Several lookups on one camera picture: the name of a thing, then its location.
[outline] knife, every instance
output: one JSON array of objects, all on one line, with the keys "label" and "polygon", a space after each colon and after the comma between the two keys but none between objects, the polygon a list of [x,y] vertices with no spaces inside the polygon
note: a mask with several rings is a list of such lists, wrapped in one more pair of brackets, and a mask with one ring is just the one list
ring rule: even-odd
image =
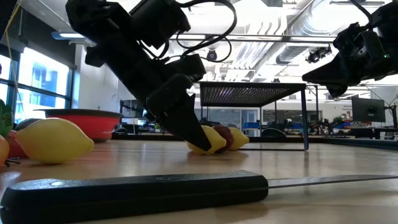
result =
[{"label": "knife", "polygon": [[31,180],[7,188],[1,219],[7,223],[71,223],[159,212],[258,202],[269,189],[365,180],[394,175],[270,179],[238,170],[91,180]]}]

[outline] plastic lemon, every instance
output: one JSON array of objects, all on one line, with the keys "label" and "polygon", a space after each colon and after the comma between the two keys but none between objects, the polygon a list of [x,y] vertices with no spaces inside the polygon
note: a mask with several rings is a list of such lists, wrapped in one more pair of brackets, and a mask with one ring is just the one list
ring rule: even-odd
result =
[{"label": "plastic lemon", "polygon": [[232,135],[234,136],[234,143],[229,148],[229,150],[238,150],[245,144],[249,143],[249,138],[245,136],[239,129],[237,128],[230,128]]},{"label": "plastic lemon", "polygon": [[204,151],[203,149],[200,149],[197,146],[194,146],[193,144],[187,142],[188,148],[190,148],[193,152],[200,154],[200,155],[211,155],[214,154],[217,150],[221,149],[222,147],[225,147],[226,145],[226,140],[218,134],[216,130],[209,126],[204,126],[202,125],[202,128],[206,134],[207,139],[209,139],[209,142],[211,144],[211,149],[209,151]]},{"label": "plastic lemon", "polygon": [[60,164],[89,153],[94,142],[65,119],[42,119],[20,130],[17,142],[29,158],[45,164]]}]

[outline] window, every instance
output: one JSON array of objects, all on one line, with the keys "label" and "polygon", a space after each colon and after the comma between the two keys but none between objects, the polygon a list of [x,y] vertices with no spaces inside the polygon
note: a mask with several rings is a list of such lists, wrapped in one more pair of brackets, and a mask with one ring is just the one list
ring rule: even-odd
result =
[{"label": "window", "polygon": [[[13,51],[11,60],[4,53],[0,55],[2,73],[0,75],[0,99],[14,106],[14,122],[29,118],[45,118],[43,109],[70,108],[72,101],[72,70],[45,55],[25,48],[20,54]],[[11,70],[16,72],[16,91]]]}]

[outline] red bowl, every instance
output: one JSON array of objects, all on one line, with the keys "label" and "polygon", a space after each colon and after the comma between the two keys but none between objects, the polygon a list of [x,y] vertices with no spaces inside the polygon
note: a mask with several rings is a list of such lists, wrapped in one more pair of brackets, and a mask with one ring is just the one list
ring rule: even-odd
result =
[{"label": "red bowl", "polygon": [[84,109],[48,109],[46,118],[62,118],[75,123],[94,142],[105,142],[112,138],[112,131],[119,123],[119,113]]}]

